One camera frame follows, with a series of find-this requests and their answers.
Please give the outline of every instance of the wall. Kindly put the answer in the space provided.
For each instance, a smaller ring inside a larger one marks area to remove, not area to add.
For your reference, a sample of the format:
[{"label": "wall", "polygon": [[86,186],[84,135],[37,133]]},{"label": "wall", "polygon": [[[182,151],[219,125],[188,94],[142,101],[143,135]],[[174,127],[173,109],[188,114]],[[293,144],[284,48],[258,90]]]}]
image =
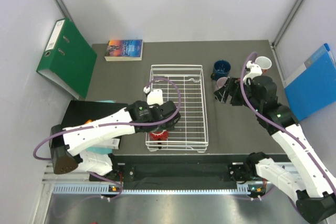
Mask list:
[{"label": "wall", "polygon": [[[285,78],[327,42],[336,56],[335,0],[305,0],[278,46]],[[319,94],[312,94],[318,99]],[[302,128],[327,168],[336,175],[336,103],[301,122]]]},{"label": "wall", "polygon": [[90,43],[272,41],[295,0],[64,0]]},{"label": "wall", "polygon": [[[70,96],[35,72],[56,19],[53,0],[0,0],[2,223],[28,223],[45,162],[34,147],[59,123]],[[45,146],[40,152],[50,156]]]}]

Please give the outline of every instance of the dish rack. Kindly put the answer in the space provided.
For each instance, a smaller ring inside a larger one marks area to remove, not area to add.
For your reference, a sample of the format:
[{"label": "dish rack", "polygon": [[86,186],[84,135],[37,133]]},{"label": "dish rack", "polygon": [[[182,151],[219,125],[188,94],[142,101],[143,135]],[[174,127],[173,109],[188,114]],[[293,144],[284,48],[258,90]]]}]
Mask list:
[{"label": "dish rack", "polygon": [[[154,141],[146,134],[149,151],[197,151],[208,147],[204,76],[202,65],[152,65],[150,80],[164,77],[173,81],[181,93],[181,118],[166,141]],[[151,89],[161,89],[163,101],[179,101],[175,88],[165,81],[154,81]]]}]

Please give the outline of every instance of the dark blue cup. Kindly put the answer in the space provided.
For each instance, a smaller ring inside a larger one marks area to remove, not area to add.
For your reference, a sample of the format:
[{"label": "dark blue cup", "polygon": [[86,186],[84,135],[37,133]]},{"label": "dark blue cup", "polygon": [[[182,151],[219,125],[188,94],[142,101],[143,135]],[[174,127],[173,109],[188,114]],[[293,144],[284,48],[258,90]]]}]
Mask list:
[{"label": "dark blue cup", "polygon": [[217,81],[221,77],[228,77],[231,65],[226,60],[216,61],[212,70],[211,79]]}]

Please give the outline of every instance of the blue folder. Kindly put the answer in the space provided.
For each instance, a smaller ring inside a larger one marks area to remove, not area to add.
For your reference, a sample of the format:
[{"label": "blue folder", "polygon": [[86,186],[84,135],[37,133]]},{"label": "blue folder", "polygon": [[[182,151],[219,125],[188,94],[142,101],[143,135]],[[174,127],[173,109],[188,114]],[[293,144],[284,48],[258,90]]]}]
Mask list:
[{"label": "blue folder", "polygon": [[299,121],[336,101],[336,67],[328,44],[304,64],[306,70],[285,87],[289,106]]}]

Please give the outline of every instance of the light blue cloth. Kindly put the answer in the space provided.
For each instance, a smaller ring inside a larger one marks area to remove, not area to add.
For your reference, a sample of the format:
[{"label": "light blue cloth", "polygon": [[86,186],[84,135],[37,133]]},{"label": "light blue cloth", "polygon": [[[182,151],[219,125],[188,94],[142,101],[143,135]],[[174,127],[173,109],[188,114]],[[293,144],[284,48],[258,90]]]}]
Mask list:
[{"label": "light blue cloth", "polygon": [[[98,102],[110,102],[110,103],[114,103],[114,101],[112,101],[112,100],[98,101]],[[102,147],[89,147],[86,150],[89,151],[89,152],[97,153],[97,154],[110,154],[110,153],[112,153],[112,149],[102,148]]]}]

